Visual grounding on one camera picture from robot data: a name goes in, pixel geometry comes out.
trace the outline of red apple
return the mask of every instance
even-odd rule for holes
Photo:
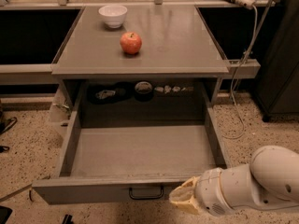
[[[120,43],[124,52],[134,55],[139,52],[142,45],[142,40],[137,33],[128,32],[121,36]]]

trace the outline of white cable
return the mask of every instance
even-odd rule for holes
[[[253,6],[253,9],[254,9],[254,26],[253,26],[253,34],[252,34],[252,39],[251,39],[251,42],[249,44],[249,47],[248,49],[246,50],[244,56],[240,59],[240,61],[238,62],[238,67],[235,69],[235,72],[233,74],[233,78],[232,78],[232,82],[231,82],[231,87],[230,87],[230,94],[231,94],[231,97],[233,99],[233,102],[234,102],[234,106],[235,106],[235,110],[236,110],[236,113],[241,121],[241,124],[242,124],[242,131],[240,134],[236,135],[236,136],[227,136],[227,135],[223,135],[224,138],[227,138],[227,139],[238,139],[240,137],[242,137],[245,133],[245,123],[240,115],[240,112],[239,112],[239,109],[237,107],[237,104],[236,104],[236,101],[235,101],[235,95],[234,95],[234,90],[235,90],[235,87],[236,87],[236,84],[237,84],[237,81],[238,79],[235,81],[235,77],[236,77],[236,74],[239,70],[239,68],[242,66],[242,64],[244,64],[249,56],[249,53],[254,45],[254,42],[255,42],[255,36],[256,36],[256,26],[257,26],[257,20],[258,20],[258,10],[256,8],[256,6]]]

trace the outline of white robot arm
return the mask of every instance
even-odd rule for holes
[[[216,217],[244,208],[299,210],[299,155],[284,147],[261,147],[249,164],[189,179],[170,193],[170,202],[193,214],[204,208]]]

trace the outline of floor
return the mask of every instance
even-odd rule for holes
[[[236,100],[245,132],[238,139],[223,138],[233,166],[247,163],[255,149],[266,145],[299,152],[298,117],[277,117],[263,123],[263,114],[248,94],[237,95]],[[17,117],[18,123],[0,136],[0,145],[10,147],[8,153],[0,153],[0,199],[53,172],[62,138],[49,124],[50,102],[51,98],[2,99],[6,118]],[[228,97],[220,97],[214,110],[222,135],[234,137],[242,132]],[[226,217],[213,217],[203,210],[194,216],[175,209],[168,201],[48,205],[33,190],[31,198],[32,201],[26,190],[0,203],[13,209],[8,224],[62,223],[66,214],[73,216],[75,224],[299,223],[299,213],[246,209]]]

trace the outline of drawer handle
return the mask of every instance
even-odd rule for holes
[[[160,199],[160,198],[162,198],[164,196],[164,188],[161,187],[160,193],[158,195],[154,195],[154,196],[135,196],[133,194],[133,189],[130,188],[129,189],[129,196],[133,200],[154,200],[154,199]]]

